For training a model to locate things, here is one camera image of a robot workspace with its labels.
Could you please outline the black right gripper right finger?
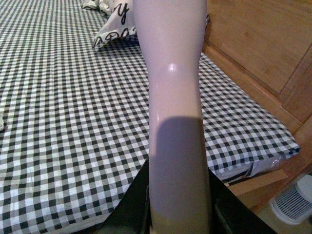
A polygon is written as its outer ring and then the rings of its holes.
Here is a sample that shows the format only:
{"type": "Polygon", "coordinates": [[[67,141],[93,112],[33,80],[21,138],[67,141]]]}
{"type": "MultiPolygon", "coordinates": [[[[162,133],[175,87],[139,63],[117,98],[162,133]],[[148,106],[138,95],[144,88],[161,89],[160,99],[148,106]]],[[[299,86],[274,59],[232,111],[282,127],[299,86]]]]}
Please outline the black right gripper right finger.
{"type": "Polygon", "coordinates": [[[270,226],[249,210],[209,171],[214,234],[274,234],[270,226]]]}

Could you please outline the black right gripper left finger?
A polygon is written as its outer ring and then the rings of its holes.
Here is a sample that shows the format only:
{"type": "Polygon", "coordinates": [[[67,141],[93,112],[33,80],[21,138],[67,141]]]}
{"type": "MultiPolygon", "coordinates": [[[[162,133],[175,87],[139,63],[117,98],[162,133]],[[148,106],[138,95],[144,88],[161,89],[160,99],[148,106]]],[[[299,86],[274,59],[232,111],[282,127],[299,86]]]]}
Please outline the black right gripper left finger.
{"type": "Polygon", "coordinates": [[[149,234],[149,161],[146,160],[120,203],[101,224],[98,234],[149,234]]]}

